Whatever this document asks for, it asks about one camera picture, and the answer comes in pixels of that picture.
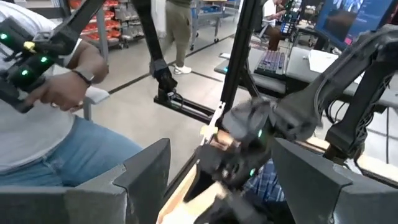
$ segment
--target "floor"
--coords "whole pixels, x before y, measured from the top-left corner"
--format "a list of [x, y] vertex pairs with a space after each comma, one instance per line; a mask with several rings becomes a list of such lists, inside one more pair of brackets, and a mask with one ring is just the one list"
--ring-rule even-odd
[[[189, 52], [186, 65], [193, 68], [193, 73], [176, 75], [178, 92], [186, 99], [196, 101], [208, 107], [216, 107], [223, 87], [224, 75], [213, 71], [223, 59], [220, 53], [229, 53], [232, 48], [233, 35], [236, 24], [232, 17], [223, 19], [218, 38], [220, 42], [213, 43], [214, 28], [207, 27], [199, 31], [195, 44], [195, 51]], [[165, 59], [174, 60], [175, 51], [171, 50]], [[110, 74], [99, 84], [104, 90], [113, 92], [111, 97], [103, 103], [93, 107], [94, 122], [106, 126], [146, 147], [160, 138], [170, 138], [172, 142], [172, 179], [194, 149], [200, 143], [200, 128], [204, 125], [194, 119], [164, 108], [153, 102], [157, 94], [157, 82], [151, 77], [145, 77], [133, 82], [149, 71], [149, 54], [145, 40], [131, 45], [129, 49], [114, 50], [109, 53]], [[394, 80], [392, 88], [398, 89], [398, 82]], [[235, 103], [246, 100], [249, 94], [242, 89], [238, 90]], [[388, 142], [390, 163], [398, 166], [398, 116], [390, 110], [389, 125], [387, 112], [376, 114], [369, 126], [369, 136], [366, 140], [365, 153], [386, 160]], [[330, 123], [323, 121], [324, 128], [316, 131], [316, 136], [324, 138]]]

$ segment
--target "person sitting at desk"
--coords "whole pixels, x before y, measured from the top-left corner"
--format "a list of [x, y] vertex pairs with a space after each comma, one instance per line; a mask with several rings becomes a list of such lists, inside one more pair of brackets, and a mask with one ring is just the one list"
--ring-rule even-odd
[[[8, 17], [32, 35], [55, 27], [41, 15], [0, 1], [0, 22]], [[10, 53], [0, 45], [1, 59]], [[25, 99], [35, 105], [28, 113], [0, 100], [0, 186], [74, 187], [141, 151], [130, 139], [70, 112], [84, 99], [90, 83], [99, 83], [108, 74], [98, 49], [79, 39], [63, 62], [72, 71], [45, 72], [46, 82]], [[0, 60], [0, 68], [6, 70], [13, 63]]]
[[282, 3], [282, 0], [268, 0], [262, 7], [262, 16], [267, 21], [264, 25], [266, 27], [265, 34], [269, 36], [268, 50], [277, 51], [279, 41], [282, 38], [280, 27], [276, 27], [276, 19], [285, 14], [286, 11], [282, 10], [276, 12], [277, 6]]

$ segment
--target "monitor screen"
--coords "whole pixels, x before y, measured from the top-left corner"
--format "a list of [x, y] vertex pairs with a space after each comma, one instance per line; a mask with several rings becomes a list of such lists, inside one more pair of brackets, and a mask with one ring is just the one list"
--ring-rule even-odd
[[315, 30], [344, 50], [357, 36], [383, 26], [397, 0], [326, 0]]

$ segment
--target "black monitor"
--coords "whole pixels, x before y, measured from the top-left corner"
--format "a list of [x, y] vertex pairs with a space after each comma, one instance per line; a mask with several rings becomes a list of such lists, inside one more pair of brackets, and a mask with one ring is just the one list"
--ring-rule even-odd
[[383, 26], [397, 5], [397, 0], [326, 0], [315, 30], [340, 50], [357, 36]]

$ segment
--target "workbench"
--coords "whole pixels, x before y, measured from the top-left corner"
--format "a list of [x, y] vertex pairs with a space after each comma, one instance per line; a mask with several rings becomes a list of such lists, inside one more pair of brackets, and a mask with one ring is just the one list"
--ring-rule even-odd
[[[230, 144], [235, 142], [228, 133], [223, 131], [218, 132], [217, 139], [218, 142], [213, 141], [211, 144], [220, 149], [226, 149]], [[329, 146], [327, 142], [317, 138], [310, 138], [306, 142], [296, 143], [301, 145], [303, 149], [316, 152], [317, 154], [325, 152]], [[392, 165], [385, 164], [382, 161], [365, 155], [362, 155], [358, 159], [358, 165], [370, 175], [388, 180], [389, 182], [398, 183], [398, 168]], [[193, 160], [190, 166], [185, 166], [184, 168], [186, 172], [179, 174], [181, 177], [180, 181], [174, 182], [174, 185], [170, 186], [173, 192], [169, 195], [165, 205], [160, 210], [157, 224], [191, 224], [213, 203], [216, 196], [222, 198], [227, 193], [227, 190], [221, 184], [215, 182], [193, 200], [184, 202], [183, 198], [193, 184], [197, 174], [196, 161]]]
[[[204, 4], [211, 4], [213, 2], [221, 2], [221, 10], [217, 12], [206, 12], [202, 13], [201, 9]], [[192, 38], [190, 43], [190, 50], [195, 48], [196, 38], [199, 36], [199, 29], [202, 26], [208, 25], [210, 21], [215, 21], [215, 34], [214, 42], [218, 42], [218, 29], [221, 25], [221, 18], [224, 17], [224, 4], [227, 0], [195, 0], [192, 5]]]
[[[286, 66], [286, 81], [282, 82], [273, 78], [265, 77], [260, 74], [255, 74], [253, 71], [256, 69], [264, 51], [258, 49], [251, 49], [248, 57], [248, 64], [251, 75], [256, 82], [256, 85], [270, 90], [268, 93], [270, 96], [280, 98], [280, 96], [288, 95], [305, 88], [309, 83], [314, 81], [318, 72], [310, 70], [310, 64], [308, 62], [308, 55], [310, 53], [307, 49], [301, 49], [299, 47], [293, 47], [290, 58], [287, 61]], [[229, 61], [226, 60], [215, 67], [214, 71], [222, 74], [226, 74], [226, 67]], [[342, 101], [349, 102], [350, 98], [354, 95], [358, 87], [357, 83], [352, 83], [344, 92], [341, 97]], [[386, 89], [378, 102], [377, 111], [382, 110], [385, 107], [398, 108], [398, 92], [390, 89]]]

